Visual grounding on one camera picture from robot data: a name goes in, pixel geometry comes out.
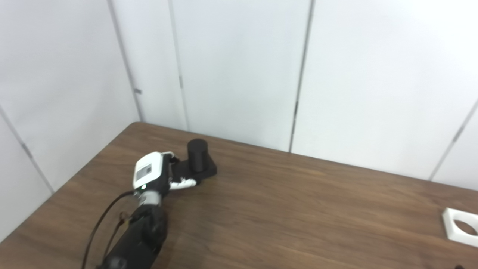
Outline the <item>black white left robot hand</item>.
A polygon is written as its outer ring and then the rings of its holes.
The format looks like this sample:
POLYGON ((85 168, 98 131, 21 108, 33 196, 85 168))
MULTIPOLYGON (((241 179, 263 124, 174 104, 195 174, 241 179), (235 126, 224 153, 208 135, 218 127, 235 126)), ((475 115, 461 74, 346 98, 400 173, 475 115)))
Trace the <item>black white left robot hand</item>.
POLYGON ((133 189, 139 198, 166 197, 171 190, 191 188, 198 185, 195 179, 180 176, 174 178, 173 166, 180 162, 171 151, 152 152, 136 162, 133 189))

